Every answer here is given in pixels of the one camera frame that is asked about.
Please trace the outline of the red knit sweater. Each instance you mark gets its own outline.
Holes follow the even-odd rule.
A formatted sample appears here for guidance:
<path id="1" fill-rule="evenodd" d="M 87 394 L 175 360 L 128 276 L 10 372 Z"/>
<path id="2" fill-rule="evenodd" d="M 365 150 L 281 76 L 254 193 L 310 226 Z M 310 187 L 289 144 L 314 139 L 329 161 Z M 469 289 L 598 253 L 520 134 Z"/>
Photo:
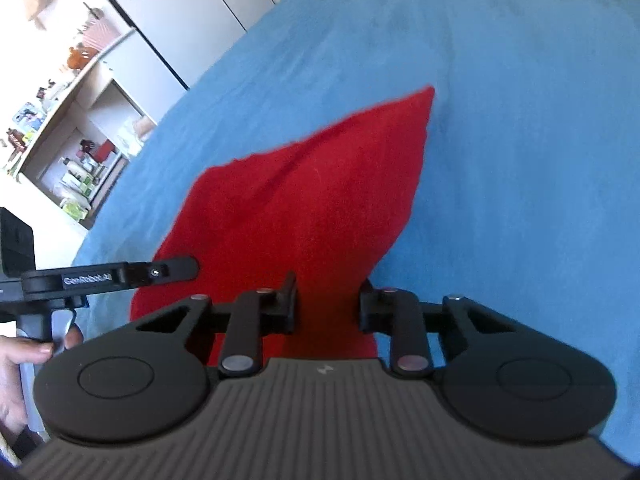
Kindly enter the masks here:
<path id="1" fill-rule="evenodd" d="M 266 358 L 370 359 L 357 324 L 361 284 L 410 218 L 435 91 L 362 110 L 309 138 L 207 169 L 190 189 L 157 259 L 190 256 L 194 280 L 139 289 L 132 318 L 194 294 L 216 304 L 296 276 L 295 332 Z"/>

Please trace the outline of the white shelf unit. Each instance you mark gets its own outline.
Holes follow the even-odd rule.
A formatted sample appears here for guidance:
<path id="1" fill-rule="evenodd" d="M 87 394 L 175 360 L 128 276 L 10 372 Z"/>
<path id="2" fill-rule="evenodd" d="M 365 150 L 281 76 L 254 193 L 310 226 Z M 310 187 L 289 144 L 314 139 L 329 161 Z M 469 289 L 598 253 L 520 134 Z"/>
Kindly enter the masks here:
<path id="1" fill-rule="evenodd" d="M 2 174 L 33 185 L 90 229 L 115 183 L 163 117 L 141 80 L 162 66 L 140 32 L 130 29 L 100 51 L 63 88 L 24 150 Z"/>

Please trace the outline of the blue bed sheet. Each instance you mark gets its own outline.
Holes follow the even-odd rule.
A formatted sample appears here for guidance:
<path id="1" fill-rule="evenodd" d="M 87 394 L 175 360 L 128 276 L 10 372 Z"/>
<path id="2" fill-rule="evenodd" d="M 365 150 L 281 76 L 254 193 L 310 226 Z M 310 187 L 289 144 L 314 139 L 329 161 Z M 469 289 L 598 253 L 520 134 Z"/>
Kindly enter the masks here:
<path id="1" fill-rule="evenodd" d="M 424 86 L 408 226 L 373 281 L 461 292 L 598 358 L 639 459 L 639 0 L 281 0 L 165 115 L 76 262 L 148 261 L 196 177 Z"/>

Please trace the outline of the orange plush on shelf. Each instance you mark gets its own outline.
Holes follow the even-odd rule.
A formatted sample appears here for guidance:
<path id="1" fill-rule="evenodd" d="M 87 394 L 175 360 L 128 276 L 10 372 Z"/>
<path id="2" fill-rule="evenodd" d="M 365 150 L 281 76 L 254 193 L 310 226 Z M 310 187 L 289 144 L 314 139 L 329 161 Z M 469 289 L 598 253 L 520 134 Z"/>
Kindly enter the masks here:
<path id="1" fill-rule="evenodd" d="M 70 70 L 83 70 L 98 54 L 99 51 L 92 47 L 70 48 L 66 62 L 67 67 Z"/>

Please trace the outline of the white wardrobe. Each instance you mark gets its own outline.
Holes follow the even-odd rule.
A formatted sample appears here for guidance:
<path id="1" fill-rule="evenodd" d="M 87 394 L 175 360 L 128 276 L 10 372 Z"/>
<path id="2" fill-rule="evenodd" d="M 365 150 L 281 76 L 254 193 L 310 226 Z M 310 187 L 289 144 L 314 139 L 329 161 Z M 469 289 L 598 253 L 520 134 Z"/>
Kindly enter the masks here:
<path id="1" fill-rule="evenodd" d="M 112 0 L 189 88 L 279 0 Z"/>

